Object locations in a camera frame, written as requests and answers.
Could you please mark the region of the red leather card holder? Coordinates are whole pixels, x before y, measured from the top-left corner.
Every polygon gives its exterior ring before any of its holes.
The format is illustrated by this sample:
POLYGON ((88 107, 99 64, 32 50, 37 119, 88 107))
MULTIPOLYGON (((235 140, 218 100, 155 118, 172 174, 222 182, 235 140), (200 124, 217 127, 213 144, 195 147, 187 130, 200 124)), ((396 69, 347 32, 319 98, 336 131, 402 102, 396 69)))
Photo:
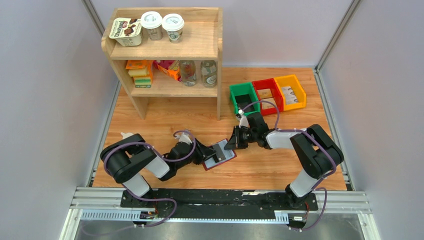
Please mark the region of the red leather card holder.
POLYGON ((220 166, 237 157, 234 150, 225 150, 224 147, 228 143, 228 139, 225 138, 210 147, 215 150, 215 155, 206 159, 202 165, 205 171, 209 171, 217 166, 220 166))

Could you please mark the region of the dark credit card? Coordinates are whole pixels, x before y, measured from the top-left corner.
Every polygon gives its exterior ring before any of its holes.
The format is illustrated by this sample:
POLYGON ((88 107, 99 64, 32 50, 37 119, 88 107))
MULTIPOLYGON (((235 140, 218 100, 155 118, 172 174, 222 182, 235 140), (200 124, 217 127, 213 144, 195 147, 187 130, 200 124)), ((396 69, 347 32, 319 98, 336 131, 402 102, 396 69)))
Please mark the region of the dark credit card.
POLYGON ((216 143, 216 144, 212 145, 212 148, 215 151, 215 156, 216 156, 215 160, 217 161, 217 164, 224 162, 227 159, 227 157, 224 153, 224 147, 222 146, 221 143, 216 143))
POLYGON ((244 109, 246 106, 252 103, 249 94, 237 95, 234 98, 238 109, 244 109))

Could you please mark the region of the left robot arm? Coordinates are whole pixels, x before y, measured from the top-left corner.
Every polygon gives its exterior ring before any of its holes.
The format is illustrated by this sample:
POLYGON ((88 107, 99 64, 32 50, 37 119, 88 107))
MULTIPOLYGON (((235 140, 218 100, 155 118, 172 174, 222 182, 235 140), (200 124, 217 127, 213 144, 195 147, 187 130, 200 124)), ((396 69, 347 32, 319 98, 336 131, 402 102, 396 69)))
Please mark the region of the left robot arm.
POLYGON ((138 133, 109 145, 100 153, 105 172, 132 192, 133 200, 140 207, 148 207, 153 201, 151 187, 140 174, 141 170, 148 170, 164 182, 186 165, 201 165, 217 156, 213 147, 202 144, 188 130, 178 130, 173 136, 178 142, 165 154, 146 143, 138 133))

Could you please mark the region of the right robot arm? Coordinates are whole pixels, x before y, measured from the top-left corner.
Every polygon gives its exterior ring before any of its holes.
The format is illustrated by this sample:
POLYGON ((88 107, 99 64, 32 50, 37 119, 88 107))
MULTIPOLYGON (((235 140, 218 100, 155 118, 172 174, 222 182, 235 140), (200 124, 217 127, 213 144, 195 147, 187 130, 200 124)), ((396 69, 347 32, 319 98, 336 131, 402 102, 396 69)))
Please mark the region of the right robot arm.
POLYGON ((305 197, 344 161, 342 150, 319 124, 301 129, 271 129, 258 112, 240 116, 224 149, 246 149, 250 143, 268 150, 295 151, 302 170, 285 189, 286 205, 294 210, 299 209, 305 197))

